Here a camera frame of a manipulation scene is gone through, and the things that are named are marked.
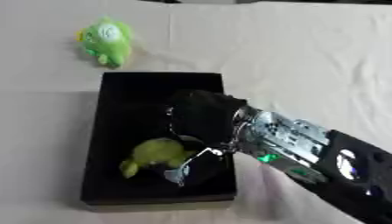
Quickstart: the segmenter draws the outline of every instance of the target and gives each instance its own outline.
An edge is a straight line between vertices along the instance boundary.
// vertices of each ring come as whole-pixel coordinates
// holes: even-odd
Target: white fabric
[[[124,71],[222,73],[227,93],[391,151],[392,8],[130,0],[0,3],[2,223],[355,223],[253,158],[235,156],[227,210],[88,213],[77,198],[101,74],[74,33],[103,15],[136,34]]]

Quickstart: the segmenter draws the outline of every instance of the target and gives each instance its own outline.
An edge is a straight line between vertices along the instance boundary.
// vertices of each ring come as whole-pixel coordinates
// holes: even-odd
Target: green led light
[[[301,176],[307,176],[306,172],[302,169],[292,169],[291,171]]]
[[[258,157],[257,159],[259,161],[264,162],[264,163],[270,163],[270,162],[272,162],[272,161],[274,161],[274,160],[276,160],[278,158],[279,158],[279,156],[277,154],[266,154],[265,156]]]

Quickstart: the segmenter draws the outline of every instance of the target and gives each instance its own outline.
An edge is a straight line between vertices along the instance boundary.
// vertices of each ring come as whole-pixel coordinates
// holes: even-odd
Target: yellow-green plush toy
[[[95,56],[101,65],[110,67],[125,63],[131,53],[131,38],[131,30],[126,24],[108,17],[77,33],[77,40],[85,51]]]
[[[170,138],[161,137],[140,143],[132,155],[120,164],[122,175],[128,179],[137,174],[139,168],[165,164],[179,168],[195,151],[186,151],[184,146]]]

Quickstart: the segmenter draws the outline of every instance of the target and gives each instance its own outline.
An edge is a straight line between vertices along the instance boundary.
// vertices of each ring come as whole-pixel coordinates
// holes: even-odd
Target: robotic arm
[[[203,157],[249,154],[366,223],[392,223],[392,155],[334,129],[252,108],[244,100],[181,91],[167,110],[171,132],[197,137],[206,149],[167,178],[186,183]]]

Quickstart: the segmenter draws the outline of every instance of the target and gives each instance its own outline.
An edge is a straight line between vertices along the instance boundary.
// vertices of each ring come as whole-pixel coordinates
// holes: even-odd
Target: metal robotic wrist
[[[327,129],[302,120],[289,120],[274,112],[250,106],[234,116],[232,145],[263,163],[306,183],[325,182],[312,168],[328,145]]]

